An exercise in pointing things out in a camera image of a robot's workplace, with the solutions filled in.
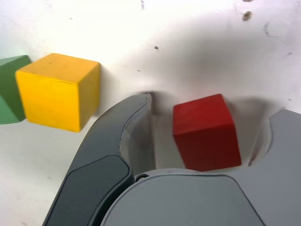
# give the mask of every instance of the green wooden block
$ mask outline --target green wooden block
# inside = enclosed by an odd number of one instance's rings
[[[25,119],[15,72],[30,63],[28,56],[0,60],[0,124],[15,123]]]

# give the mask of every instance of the white table surface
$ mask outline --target white table surface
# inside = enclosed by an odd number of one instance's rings
[[[56,52],[102,64],[96,116],[132,94],[155,92],[159,168],[183,167],[171,136],[174,104],[222,93],[244,164],[269,115],[280,107],[301,113],[299,0],[0,3],[0,58]],[[26,120],[0,125],[0,225],[42,224],[96,116],[81,133]]]

